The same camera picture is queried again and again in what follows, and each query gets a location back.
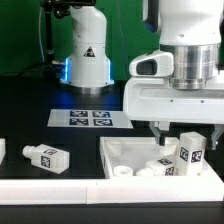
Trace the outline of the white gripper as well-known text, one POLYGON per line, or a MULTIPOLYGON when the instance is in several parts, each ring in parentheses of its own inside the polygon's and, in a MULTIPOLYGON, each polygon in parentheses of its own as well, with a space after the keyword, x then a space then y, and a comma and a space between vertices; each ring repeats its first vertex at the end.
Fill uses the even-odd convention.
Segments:
POLYGON ((215 150, 224 133, 224 71, 206 81, 204 89, 170 87, 174 71, 171 53, 154 51, 129 65, 131 78, 125 85, 123 112, 130 120, 150 121, 158 145, 165 145, 169 122, 215 124, 208 149, 215 150))

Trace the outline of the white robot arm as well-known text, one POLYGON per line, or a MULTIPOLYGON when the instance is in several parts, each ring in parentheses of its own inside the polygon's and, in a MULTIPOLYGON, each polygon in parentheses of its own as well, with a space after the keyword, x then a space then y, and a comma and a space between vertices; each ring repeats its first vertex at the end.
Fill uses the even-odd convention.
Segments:
POLYGON ((135 58, 124 89, 128 119, 148 121, 158 143, 170 123, 212 124, 224 134, 224 70, 219 67, 224 0, 143 0, 143 21, 159 49, 135 58))

